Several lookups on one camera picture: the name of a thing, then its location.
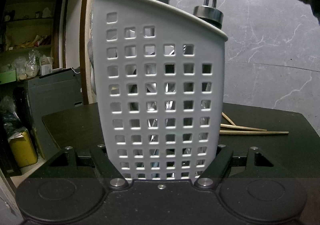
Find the grey perforated utensil basket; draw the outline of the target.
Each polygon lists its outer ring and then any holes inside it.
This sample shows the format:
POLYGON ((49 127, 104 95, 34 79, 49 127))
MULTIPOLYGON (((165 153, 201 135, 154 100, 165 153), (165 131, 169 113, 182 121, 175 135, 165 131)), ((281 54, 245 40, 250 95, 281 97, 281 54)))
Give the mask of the grey perforated utensil basket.
POLYGON ((216 156, 227 35, 156 0, 93 0, 109 160, 128 179, 197 179, 216 156))

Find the black handled peeler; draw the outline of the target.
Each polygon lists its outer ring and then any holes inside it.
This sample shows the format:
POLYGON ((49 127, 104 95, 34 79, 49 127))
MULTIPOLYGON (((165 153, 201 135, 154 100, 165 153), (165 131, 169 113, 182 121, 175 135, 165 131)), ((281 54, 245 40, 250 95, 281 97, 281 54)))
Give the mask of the black handled peeler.
POLYGON ((193 15, 222 29, 223 13, 216 8, 217 0, 204 0, 203 5, 196 6, 193 15))

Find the yellow jerry can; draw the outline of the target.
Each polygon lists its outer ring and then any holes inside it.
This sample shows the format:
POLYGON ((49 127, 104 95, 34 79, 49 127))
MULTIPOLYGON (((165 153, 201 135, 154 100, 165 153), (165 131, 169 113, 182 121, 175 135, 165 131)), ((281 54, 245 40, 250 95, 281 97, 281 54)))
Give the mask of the yellow jerry can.
POLYGON ((37 162, 38 157, 27 129, 18 129, 8 138, 8 143, 19 167, 30 166, 37 162))

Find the purple wooden chopstick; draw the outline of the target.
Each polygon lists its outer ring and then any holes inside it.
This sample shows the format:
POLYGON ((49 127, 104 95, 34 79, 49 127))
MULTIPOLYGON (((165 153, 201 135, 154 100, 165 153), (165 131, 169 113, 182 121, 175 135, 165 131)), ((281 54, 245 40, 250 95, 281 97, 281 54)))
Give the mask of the purple wooden chopstick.
POLYGON ((235 126, 235 123, 224 112, 222 112, 222 116, 226 121, 228 121, 228 123, 235 126))

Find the dark grey cabinet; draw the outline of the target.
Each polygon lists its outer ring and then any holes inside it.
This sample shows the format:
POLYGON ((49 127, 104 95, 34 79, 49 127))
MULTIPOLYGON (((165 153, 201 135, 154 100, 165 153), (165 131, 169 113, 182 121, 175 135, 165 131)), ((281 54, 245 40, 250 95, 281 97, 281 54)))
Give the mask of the dark grey cabinet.
POLYGON ((45 160, 57 151, 42 117, 82 105, 80 74, 69 68, 24 82, 37 149, 45 160))

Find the green box on shelf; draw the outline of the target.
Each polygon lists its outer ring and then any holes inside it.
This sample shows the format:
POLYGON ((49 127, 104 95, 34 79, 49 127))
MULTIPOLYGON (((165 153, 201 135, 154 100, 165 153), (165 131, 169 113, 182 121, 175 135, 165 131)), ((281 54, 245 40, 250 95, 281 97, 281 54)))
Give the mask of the green box on shelf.
POLYGON ((0 84, 10 83, 14 81, 16 81, 16 70, 0 73, 0 84))

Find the white box on shelf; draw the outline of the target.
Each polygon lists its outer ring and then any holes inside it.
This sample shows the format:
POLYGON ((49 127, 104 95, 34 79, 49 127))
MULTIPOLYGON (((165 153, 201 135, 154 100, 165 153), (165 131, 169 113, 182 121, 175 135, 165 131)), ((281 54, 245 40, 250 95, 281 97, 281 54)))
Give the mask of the white box on shelf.
POLYGON ((52 58, 43 55, 40 58, 40 74, 41 76, 48 75, 52 73, 52 58))

